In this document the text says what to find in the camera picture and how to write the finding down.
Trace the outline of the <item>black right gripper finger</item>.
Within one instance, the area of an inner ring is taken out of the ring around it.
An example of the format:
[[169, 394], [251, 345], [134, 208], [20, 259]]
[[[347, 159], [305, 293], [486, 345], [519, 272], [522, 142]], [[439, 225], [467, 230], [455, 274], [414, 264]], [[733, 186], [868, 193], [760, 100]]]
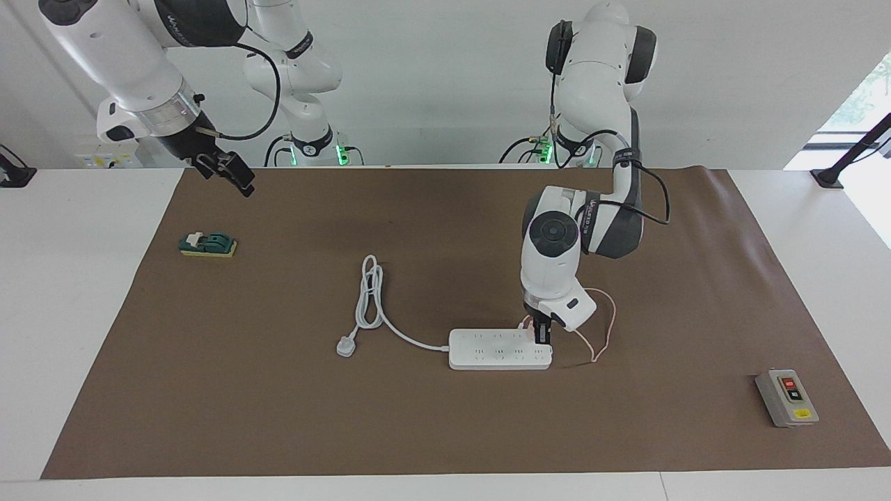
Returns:
[[223, 178], [229, 182], [232, 181], [232, 175], [228, 169], [228, 164], [232, 159], [229, 153], [200, 153], [195, 155], [195, 168], [205, 178], [209, 180], [213, 175]]
[[223, 153], [223, 177], [235, 185], [239, 193], [248, 198], [254, 193], [254, 172], [236, 152]]

